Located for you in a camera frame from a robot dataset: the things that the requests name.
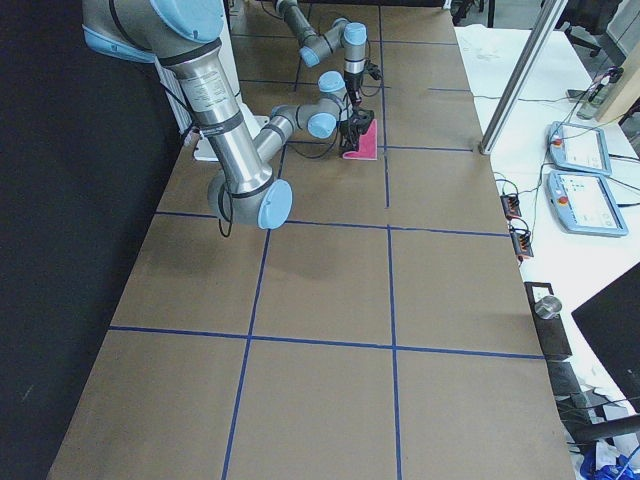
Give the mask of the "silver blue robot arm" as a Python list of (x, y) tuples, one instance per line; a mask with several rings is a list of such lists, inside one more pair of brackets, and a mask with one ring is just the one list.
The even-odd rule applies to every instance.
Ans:
[(273, 1), (275, 12), (288, 25), (299, 44), (304, 64), (315, 67), (331, 55), (344, 50), (343, 78), (349, 98), (354, 106), (362, 103), (364, 75), (381, 79), (379, 67), (368, 56), (367, 27), (345, 17), (337, 18), (326, 32), (317, 32), (294, 0)]
[(275, 2), (307, 66), (342, 50), (344, 70), (319, 77), (316, 103), (278, 106), (251, 134), (219, 58), (226, 23), (221, 2), (85, 1), (82, 7), (85, 41), (92, 50), (126, 61), (159, 62), (175, 74), (187, 112), (221, 165), (207, 193), (221, 223), (271, 230), (287, 220), (292, 189), (269, 162), (298, 130), (319, 139), (339, 133), (343, 157), (375, 158), (377, 127), (373, 112), (360, 106), (361, 86), (364, 74), (381, 74), (367, 56), (364, 24), (338, 18), (329, 31), (318, 33), (297, 2)]

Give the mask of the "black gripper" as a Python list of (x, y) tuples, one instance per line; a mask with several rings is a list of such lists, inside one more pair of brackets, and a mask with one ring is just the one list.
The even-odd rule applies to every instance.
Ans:
[(375, 120), (375, 113), (372, 110), (357, 108), (346, 121), (340, 124), (341, 154), (358, 148), (359, 137), (367, 132), (373, 120)]
[(369, 75), (374, 80), (382, 79), (380, 67), (370, 59), (344, 60), (343, 78), (347, 91), (347, 109), (358, 107), (362, 102), (362, 86), (364, 76)]

